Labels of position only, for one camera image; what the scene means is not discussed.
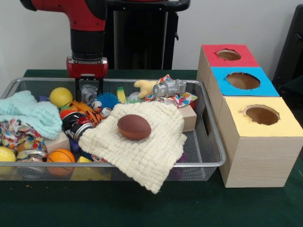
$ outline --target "white wall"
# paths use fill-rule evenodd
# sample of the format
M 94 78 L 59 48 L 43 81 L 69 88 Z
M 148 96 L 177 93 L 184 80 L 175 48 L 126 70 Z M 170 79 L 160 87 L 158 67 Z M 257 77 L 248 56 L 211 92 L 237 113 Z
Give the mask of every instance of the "white wall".
M 273 77 L 301 0 L 191 0 L 179 13 L 174 69 L 197 69 L 201 44 L 246 44 Z M 18 0 L 0 8 L 0 93 L 26 69 L 65 69 L 71 54 L 67 17 L 32 12 Z

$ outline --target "blue box top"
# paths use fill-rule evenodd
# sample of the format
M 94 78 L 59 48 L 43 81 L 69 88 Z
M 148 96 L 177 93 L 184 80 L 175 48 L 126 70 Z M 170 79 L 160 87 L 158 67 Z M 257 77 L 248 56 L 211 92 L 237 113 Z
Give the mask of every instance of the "blue box top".
M 212 67 L 212 70 L 224 96 L 280 96 L 260 67 Z

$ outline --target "red box top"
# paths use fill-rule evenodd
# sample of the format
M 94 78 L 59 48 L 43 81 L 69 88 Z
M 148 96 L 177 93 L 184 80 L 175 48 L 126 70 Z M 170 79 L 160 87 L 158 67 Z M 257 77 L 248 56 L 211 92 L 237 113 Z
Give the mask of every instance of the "red box top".
M 202 45 L 211 67 L 259 67 L 246 45 Z

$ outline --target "wooden box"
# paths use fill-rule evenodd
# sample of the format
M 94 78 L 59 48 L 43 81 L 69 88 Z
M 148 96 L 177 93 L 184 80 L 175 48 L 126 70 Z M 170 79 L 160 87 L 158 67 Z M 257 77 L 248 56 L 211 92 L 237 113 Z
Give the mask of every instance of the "wooden box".
M 259 67 L 245 45 L 202 45 L 197 80 L 208 85 L 211 67 Z
M 218 128 L 226 149 L 225 187 L 283 187 L 303 130 L 280 97 L 224 97 Z
M 260 67 L 212 67 L 207 87 L 214 117 L 218 122 L 223 96 L 277 96 Z

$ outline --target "yellow ball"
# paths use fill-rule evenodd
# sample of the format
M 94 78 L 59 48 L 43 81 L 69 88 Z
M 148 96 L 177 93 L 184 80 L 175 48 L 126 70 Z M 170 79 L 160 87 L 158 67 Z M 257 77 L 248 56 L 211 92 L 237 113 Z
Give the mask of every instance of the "yellow ball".
M 57 87 L 51 92 L 49 99 L 52 104 L 61 108 L 62 106 L 71 104 L 72 94 L 67 88 Z
M 6 147 L 0 147 L 0 162 L 15 162 L 15 153 Z

